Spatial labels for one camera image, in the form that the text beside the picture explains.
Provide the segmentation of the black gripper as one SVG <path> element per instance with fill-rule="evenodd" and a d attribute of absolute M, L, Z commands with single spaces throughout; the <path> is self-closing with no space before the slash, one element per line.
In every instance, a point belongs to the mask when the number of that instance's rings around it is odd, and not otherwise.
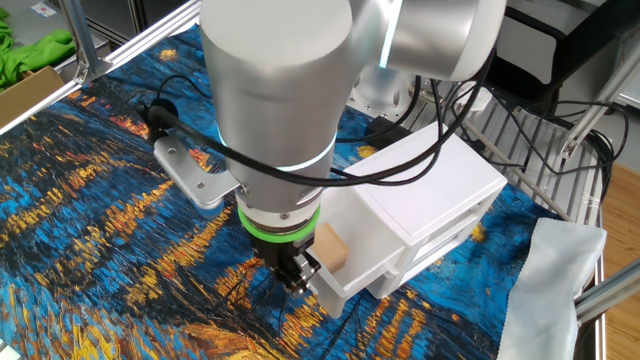
<path fill-rule="evenodd" d="M 313 236 L 285 243 L 273 243 L 250 236 L 254 255 L 263 260 L 275 279 L 291 283 L 290 293 L 302 295 L 309 289 L 309 281 L 320 269 L 320 263 L 307 252 L 313 244 Z"/>

